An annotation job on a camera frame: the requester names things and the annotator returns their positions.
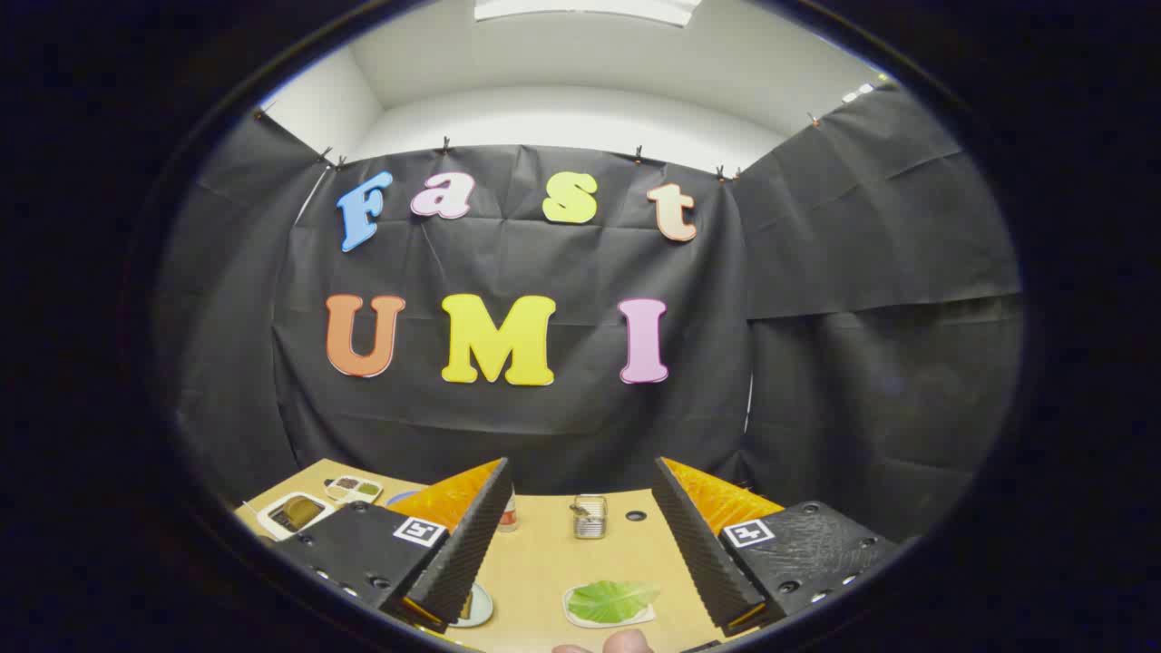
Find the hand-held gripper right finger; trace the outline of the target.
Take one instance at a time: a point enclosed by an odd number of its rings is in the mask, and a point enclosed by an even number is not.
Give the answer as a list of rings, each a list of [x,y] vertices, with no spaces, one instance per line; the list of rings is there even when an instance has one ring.
[[[723,636],[838,598],[899,547],[822,502],[781,507],[688,464],[654,464],[654,500]]]

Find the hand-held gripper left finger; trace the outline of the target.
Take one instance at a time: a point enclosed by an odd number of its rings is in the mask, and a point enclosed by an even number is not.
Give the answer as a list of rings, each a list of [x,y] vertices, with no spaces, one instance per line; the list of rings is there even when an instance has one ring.
[[[390,507],[356,501],[272,550],[349,600],[444,633],[459,619],[513,486],[496,459]]]

